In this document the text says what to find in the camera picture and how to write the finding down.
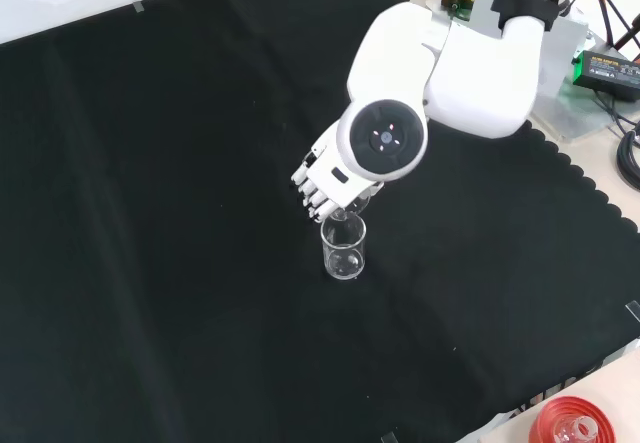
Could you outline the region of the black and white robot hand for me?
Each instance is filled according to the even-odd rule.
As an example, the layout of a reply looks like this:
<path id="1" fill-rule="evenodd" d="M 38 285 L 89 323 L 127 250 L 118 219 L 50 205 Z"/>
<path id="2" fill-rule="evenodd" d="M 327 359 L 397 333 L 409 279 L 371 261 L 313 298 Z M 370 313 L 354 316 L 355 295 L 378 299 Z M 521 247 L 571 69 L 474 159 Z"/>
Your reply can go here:
<path id="1" fill-rule="evenodd" d="M 303 197 L 309 218 L 322 223 L 337 210 L 347 210 L 357 200 L 375 196 L 383 182 L 374 182 L 349 170 L 337 147 L 338 122 L 334 122 L 312 145 L 291 176 Z"/>

